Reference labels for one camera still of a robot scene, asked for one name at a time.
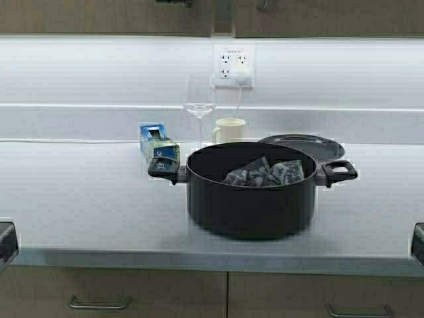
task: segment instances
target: wall outlet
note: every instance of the wall outlet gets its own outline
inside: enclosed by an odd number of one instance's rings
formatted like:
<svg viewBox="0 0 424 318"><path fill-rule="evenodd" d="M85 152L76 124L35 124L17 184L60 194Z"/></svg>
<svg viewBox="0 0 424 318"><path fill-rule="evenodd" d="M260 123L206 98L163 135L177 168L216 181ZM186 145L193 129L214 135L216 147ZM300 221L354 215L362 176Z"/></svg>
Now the wall outlet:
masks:
<svg viewBox="0 0 424 318"><path fill-rule="evenodd" d="M217 44L214 47L213 84L217 87L254 87L254 44Z"/></svg>

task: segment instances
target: upper cabinet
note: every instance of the upper cabinet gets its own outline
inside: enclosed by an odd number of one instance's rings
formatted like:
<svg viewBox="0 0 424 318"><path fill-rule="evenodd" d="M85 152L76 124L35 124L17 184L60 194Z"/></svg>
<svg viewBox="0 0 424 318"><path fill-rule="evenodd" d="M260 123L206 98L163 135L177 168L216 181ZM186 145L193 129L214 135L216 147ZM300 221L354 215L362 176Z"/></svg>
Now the upper cabinet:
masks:
<svg viewBox="0 0 424 318"><path fill-rule="evenodd" d="M135 33L210 36L215 2L0 0L0 33Z"/></svg>
<svg viewBox="0 0 424 318"><path fill-rule="evenodd" d="M422 0L233 0L238 38L422 36Z"/></svg>

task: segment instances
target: wooden cabinet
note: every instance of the wooden cabinet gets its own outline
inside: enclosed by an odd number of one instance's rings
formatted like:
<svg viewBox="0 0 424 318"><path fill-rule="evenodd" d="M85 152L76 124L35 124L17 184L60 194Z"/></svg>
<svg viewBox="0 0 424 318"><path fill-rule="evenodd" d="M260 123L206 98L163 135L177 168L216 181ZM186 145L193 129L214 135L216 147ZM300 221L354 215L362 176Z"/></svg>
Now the wooden cabinet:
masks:
<svg viewBox="0 0 424 318"><path fill-rule="evenodd" d="M249 37L422 36L420 0L233 0L234 33Z"/></svg>
<svg viewBox="0 0 424 318"><path fill-rule="evenodd" d="M0 0L0 32L209 36L214 1L192 8L155 0Z"/></svg>
<svg viewBox="0 0 424 318"><path fill-rule="evenodd" d="M230 274L229 318L324 318L326 304L341 313L385 312L424 317L424 279L356 276Z"/></svg>
<svg viewBox="0 0 424 318"><path fill-rule="evenodd" d="M163 270L98 270L10 266L0 276L7 318L223 318L226 274ZM131 303L122 311L80 311L68 302Z"/></svg>

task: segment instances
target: wine glass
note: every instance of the wine glass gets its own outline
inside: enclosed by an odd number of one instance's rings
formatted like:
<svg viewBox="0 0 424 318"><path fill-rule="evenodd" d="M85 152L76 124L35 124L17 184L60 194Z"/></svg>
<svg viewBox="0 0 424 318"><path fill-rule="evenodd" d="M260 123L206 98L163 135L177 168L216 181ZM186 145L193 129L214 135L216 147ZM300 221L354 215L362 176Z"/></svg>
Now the wine glass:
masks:
<svg viewBox="0 0 424 318"><path fill-rule="evenodd" d="M215 87L211 76L190 75L185 88L184 109L199 119L199 147L201 148L201 119L216 108Z"/></svg>

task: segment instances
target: black pot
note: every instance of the black pot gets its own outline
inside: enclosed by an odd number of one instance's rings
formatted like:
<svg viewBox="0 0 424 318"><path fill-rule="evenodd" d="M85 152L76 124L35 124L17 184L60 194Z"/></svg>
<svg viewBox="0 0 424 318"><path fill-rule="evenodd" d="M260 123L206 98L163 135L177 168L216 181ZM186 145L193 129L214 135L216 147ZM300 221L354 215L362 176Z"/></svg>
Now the black pot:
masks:
<svg viewBox="0 0 424 318"><path fill-rule="evenodd" d="M305 179L290 185L241 187L221 183L226 175L256 159L266 157L270 166L301 160ZM157 163L171 165L155 170ZM344 167L346 172L334 172ZM165 157L154 158L149 174L187 183L187 208L204 229L236 239L278 239L308 226L315 205L315 186L352 180L358 173L345 160L318 166L309 155L286 146L236 142L194 152L187 166Z"/></svg>

